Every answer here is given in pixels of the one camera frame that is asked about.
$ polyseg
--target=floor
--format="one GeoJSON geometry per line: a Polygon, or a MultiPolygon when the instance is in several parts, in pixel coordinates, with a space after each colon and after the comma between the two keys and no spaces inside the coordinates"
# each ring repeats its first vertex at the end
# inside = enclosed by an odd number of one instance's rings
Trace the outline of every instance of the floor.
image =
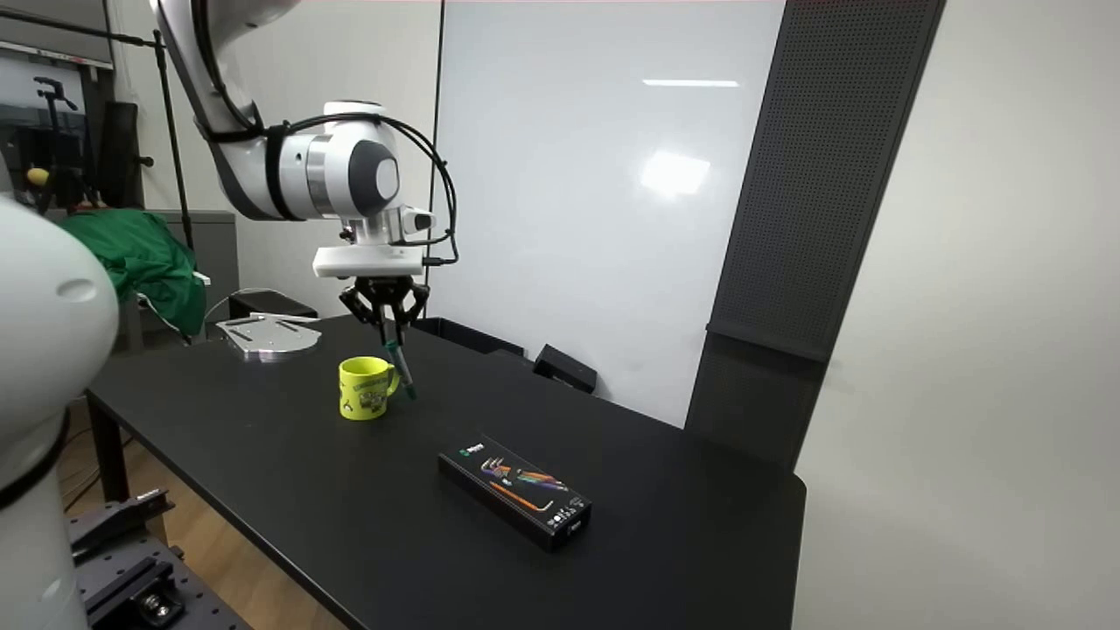
{"type": "MultiPolygon", "coordinates": [[[[301,585],[294,585],[266,553],[259,553],[235,525],[207,508],[168,466],[144,445],[126,441],[126,466],[133,490],[168,490],[175,511],[165,515],[168,543],[182,550],[186,564],[210,585],[249,627],[343,627],[301,585]]],[[[67,452],[60,459],[60,490],[67,515],[84,518],[105,508],[98,487],[95,438],[84,406],[74,406],[67,452]]]]}

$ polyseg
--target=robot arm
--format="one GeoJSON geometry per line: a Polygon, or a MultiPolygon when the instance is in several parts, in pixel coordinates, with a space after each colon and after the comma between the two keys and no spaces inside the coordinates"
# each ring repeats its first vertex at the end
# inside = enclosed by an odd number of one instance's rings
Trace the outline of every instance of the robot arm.
{"type": "Polygon", "coordinates": [[[256,105],[238,105],[221,77],[217,56],[238,35],[287,14],[298,0],[161,0],[158,18],[172,63],[193,102],[200,133],[221,172],[228,200],[256,221],[305,221],[336,214],[350,245],[315,252],[319,277],[350,277],[343,305],[399,333],[417,319],[427,287],[417,287],[424,266],[448,266],[455,252],[455,182],[434,144],[368,102],[326,102],[322,116],[305,123],[263,126],[256,105]],[[431,214],[396,203],[399,165],[389,133],[417,144],[445,182],[448,228],[431,235],[431,214]],[[427,256],[431,245],[452,245],[452,259],[427,256]]]}

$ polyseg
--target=black panel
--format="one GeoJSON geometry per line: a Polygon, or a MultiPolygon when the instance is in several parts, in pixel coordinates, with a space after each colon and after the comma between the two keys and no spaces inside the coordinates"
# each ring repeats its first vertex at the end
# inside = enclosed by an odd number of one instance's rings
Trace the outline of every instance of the black panel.
{"type": "Polygon", "coordinates": [[[350,186],[350,200],[361,214],[382,214],[392,200],[396,200],[396,158],[389,154],[389,147],[361,140],[350,151],[350,168],[347,168],[347,186],[350,186]],[[392,165],[392,189],[382,189],[382,165],[392,165]]]}
{"type": "Polygon", "coordinates": [[[84,175],[88,193],[102,182],[102,144],[105,144],[105,119],[116,98],[116,74],[81,74],[84,95],[84,175]]]}
{"type": "Polygon", "coordinates": [[[144,207],[137,105],[112,102],[102,123],[98,189],[109,207],[144,207]]]}
{"type": "Polygon", "coordinates": [[[798,455],[942,11],[788,4],[693,392],[700,438],[798,455]]]}

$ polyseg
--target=table leg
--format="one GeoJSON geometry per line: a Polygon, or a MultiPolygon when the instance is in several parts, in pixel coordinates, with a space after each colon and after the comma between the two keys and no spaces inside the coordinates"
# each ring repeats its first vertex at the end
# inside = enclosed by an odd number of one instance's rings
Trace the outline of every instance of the table leg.
{"type": "Polygon", "coordinates": [[[88,403],[91,403],[91,431],[95,431],[95,448],[98,448],[102,494],[105,494],[105,501],[116,501],[116,504],[130,501],[130,469],[126,469],[126,448],[119,441],[119,424],[95,399],[88,399],[88,403]]]}

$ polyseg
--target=white robot body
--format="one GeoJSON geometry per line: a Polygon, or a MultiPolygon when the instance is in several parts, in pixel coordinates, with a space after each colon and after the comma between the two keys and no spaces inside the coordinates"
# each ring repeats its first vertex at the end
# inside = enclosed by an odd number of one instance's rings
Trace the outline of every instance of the white robot body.
{"type": "MultiPolygon", "coordinates": [[[[102,263],[0,196],[0,490],[49,466],[63,410],[98,375],[119,326],[102,263]]],[[[4,627],[88,627],[53,476],[0,508],[4,627]]]]}
{"type": "MultiPolygon", "coordinates": [[[[326,102],[326,116],[382,112],[371,102],[326,102]]],[[[368,123],[329,123],[298,133],[280,151],[284,196],[301,207],[333,210],[350,245],[315,252],[319,277],[413,277],[424,270],[424,249],[399,249],[417,235],[424,210],[389,207],[399,193],[399,165],[389,140],[368,123]]]]}

